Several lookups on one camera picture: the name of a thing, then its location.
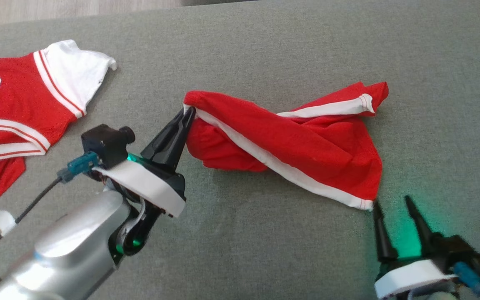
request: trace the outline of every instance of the black cable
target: black cable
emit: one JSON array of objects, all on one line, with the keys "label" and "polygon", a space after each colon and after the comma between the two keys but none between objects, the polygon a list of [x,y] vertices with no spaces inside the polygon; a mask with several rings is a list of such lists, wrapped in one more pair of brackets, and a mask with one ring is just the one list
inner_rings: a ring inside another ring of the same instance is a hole
[{"label": "black cable", "polygon": [[45,196],[45,194],[47,194],[54,186],[56,186],[57,183],[61,182],[61,180],[63,179],[57,177],[51,184],[49,184],[44,190],[42,190],[42,192],[40,192],[40,194],[36,196],[36,198],[31,202],[31,204],[21,213],[21,215],[16,218],[15,223],[18,224],[21,220],[23,220],[23,218],[27,216],[27,213],[29,213],[29,211],[31,211],[34,206],[39,203],[39,201]]}]

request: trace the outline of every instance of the wooden floor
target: wooden floor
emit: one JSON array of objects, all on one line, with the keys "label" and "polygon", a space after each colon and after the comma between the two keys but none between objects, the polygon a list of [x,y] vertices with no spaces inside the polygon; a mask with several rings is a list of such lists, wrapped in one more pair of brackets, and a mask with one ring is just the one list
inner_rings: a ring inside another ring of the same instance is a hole
[{"label": "wooden floor", "polygon": [[0,0],[0,25],[240,1],[242,0]]}]

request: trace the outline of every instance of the blue connector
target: blue connector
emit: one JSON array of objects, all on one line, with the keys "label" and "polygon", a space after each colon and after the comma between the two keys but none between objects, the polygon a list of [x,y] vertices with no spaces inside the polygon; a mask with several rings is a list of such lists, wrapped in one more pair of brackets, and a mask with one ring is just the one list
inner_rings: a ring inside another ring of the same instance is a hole
[{"label": "blue connector", "polygon": [[460,281],[468,285],[476,296],[480,297],[480,277],[468,264],[465,262],[456,263],[453,268],[453,273],[459,277]]},{"label": "blue connector", "polygon": [[78,158],[70,161],[68,167],[57,172],[57,176],[62,178],[62,183],[68,183],[75,176],[90,171],[93,167],[99,165],[99,157],[95,152],[88,152]]}]

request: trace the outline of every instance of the red stripe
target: red stripe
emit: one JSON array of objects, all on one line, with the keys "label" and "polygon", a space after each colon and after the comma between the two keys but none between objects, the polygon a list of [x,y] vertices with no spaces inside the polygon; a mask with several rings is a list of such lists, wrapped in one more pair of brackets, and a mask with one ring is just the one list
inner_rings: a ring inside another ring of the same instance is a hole
[{"label": "red stripe", "polygon": [[51,78],[51,75],[49,74],[49,70],[48,70],[47,66],[45,65],[44,57],[42,56],[42,53],[39,51],[38,54],[40,55],[40,60],[42,61],[42,65],[44,66],[45,72],[47,73],[47,76],[48,76],[49,80],[51,81],[51,84],[53,85],[53,87],[57,91],[57,93],[59,93],[59,95],[61,95],[61,97],[63,97],[66,101],[68,101],[71,105],[73,105],[73,107],[76,108],[82,116],[84,116],[85,115],[84,111],[82,109],[80,109],[77,105],[75,105],[75,103],[71,102],[63,93],[61,93],[59,91],[59,89],[55,85],[55,82],[53,81],[53,78]]},{"label": "red stripe", "polygon": [[37,142],[37,143],[40,145],[40,147],[42,147],[42,149],[44,149],[44,151],[47,151],[47,150],[48,150],[46,147],[44,147],[44,145],[43,145],[43,144],[42,144],[42,143],[41,143],[41,142],[40,142],[38,139],[36,139],[36,138],[35,138],[35,137],[33,137],[32,135],[29,135],[29,134],[27,134],[27,133],[25,133],[25,132],[23,132],[23,131],[19,130],[19,129],[18,129],[18,128],[16,128],[16,127],[12,127],[12,126],[6,126],[6,125],[0,125],[0,127],[4,127],[4,128],[10,128],[10,129],[17,130],[17,131],[19,131],[20,133],[22,133],[23,135],[26,135],[26,136],[28,136],[28,137],[30,137],[30,138],[32,138],[32,139],[34,139],[34,140],[35,140],[35,141],[36,141],[36,142]]},{"label": "red stripe", "polygon": [[10,153],[4,153],[4,154],[0,154],[0,157],[1,156],[7,156],[7,155],[12,155],[12,154],[24,154],[24,153],[41,153],[40,150],[25,150],[25,151],[16,151],[16,152],[10,152]]}]

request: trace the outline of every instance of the red fabric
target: red fabric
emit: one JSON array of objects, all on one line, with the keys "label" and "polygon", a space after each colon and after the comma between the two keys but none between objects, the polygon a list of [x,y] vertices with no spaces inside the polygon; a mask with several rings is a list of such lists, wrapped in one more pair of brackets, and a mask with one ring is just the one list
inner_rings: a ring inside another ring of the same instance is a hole
[{"label": "red fabric", "polygon": [[[0,59],[0,120],[31,127],[54,144],[69,123],[76,119],[45,86],[32,53]],[[28,141],[12,132],[0,131],[0,145],[17,142]],[[0,196],[24,171],[25,163],[21,157],[0,161]]]},{"label": "red fabric", "polygon": [[[355,99],[370,95],[376,111],[388,96],[385,82],[365,87],[356,83],[321,97],[301,108]],[[256,104],[207,91],[190,91],[185,104],[207,112],[248,140],[270,152],[319,183],[343,190],[361,199],[377,195],[382,164],[366,126],[356,115],[324,115],[313,118],[286,118]],[[194,120],[187,146],[189,152],[209,168],[263,171],[267,167],[234,144],[219,128],[201,119]]]}]

